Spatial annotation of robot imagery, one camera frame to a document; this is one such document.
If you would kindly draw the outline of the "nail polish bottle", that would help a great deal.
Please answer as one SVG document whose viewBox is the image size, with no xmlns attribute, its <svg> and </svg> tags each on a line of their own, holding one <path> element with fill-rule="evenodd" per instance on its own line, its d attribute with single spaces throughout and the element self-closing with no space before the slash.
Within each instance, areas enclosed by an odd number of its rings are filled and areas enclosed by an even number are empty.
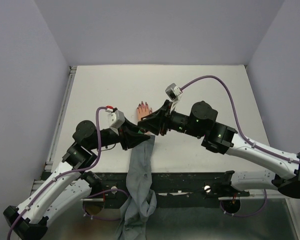
<svg viewBox="0 0 300 240">
<path fill-rule="evenodd" d="M 138 130 L 138 133 L 140 133 L 140 134 L 145 134 L 147 131 L 145 130 L 145 129 L 143 129 L 143 128 L 140 128 L 139 130 Z"/>
</svg>

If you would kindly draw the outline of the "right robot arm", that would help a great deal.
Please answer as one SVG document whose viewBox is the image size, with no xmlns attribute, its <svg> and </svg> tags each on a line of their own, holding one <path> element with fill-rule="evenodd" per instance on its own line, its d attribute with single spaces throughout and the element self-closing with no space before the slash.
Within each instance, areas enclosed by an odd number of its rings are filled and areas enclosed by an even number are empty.
<svg viewBox="0 0 300 240">
<path fill-rule="evenodd" d="M 173 130 L 202 139 L 201 146 L 212 153 L 238 157 L 264 168 L 257 172 L 234 172 L 220 183 L 224 195 L 231 196 L 237 190 L 264 189 L 300 199 L 300 152 L 283 152 L 241 136 L 236 129 L 217 122 L 218 112 L 204 101 L 194 103 L 189 115 L 176 112 L 172 105 L 166 100 L 160 109 L 141 118 L 138 126 L 157 136 Z"/>
</svg>

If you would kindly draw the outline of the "grey sleeve forearm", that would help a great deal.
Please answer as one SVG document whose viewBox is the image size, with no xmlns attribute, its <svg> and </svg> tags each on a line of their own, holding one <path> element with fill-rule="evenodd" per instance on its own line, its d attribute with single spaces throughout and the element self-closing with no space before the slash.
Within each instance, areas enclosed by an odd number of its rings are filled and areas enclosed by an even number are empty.
<svg viewBox="0 0 300 240">
<path fill-rule="evenodd" d="M 126 187 L 129 198 L 120 207 L 120 222 L 115 231 L 116 240 L 145 240 L 146 225 L 157 207 L 157 197 L 151 189 L 151 157 L 155 136 L 140 143 L 131 151 Z"/>
</svg>

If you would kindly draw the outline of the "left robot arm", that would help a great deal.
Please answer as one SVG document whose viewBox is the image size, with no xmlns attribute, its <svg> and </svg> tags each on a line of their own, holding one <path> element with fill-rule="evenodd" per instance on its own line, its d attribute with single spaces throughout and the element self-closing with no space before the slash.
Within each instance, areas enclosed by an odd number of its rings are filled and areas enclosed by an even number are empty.
<svg viewBox="0 0 300 240">
<path fill-rule="evenodd" d="M 120 143 L 123 150 L 136 147 L 150 136 L 124 120 L 118 132 L 97 130 L 90 120 L 81 121 L 73 134 L 74 143 L 47 180 L 18 206 L 8 206 L 3 215 L 10 227 L 7 238 L 16 233 L 22 240 L 40 240 L 51 224 L 70 206 L 86 197 L 97 197 L 102 180 L 90 169 L 100 159 L 102 147 Z"/>
</svg>

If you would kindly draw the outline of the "mannequin hand with painted nails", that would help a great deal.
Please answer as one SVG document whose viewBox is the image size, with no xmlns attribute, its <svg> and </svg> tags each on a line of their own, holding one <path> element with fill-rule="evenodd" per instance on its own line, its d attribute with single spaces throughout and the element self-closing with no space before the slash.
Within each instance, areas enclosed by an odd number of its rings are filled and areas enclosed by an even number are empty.
<svg viewBox="0 0 300 240">
<path fill-rule="evenodd" d="M 151 107 L 149 107 L 147 102 L 141 101 L 141 103 L 138 104 L 138 107 L 136 109 L 136 117 L 137 121 L 141 121 L 146 116 L 153 113 L 153 110 Z"/>
</svg>

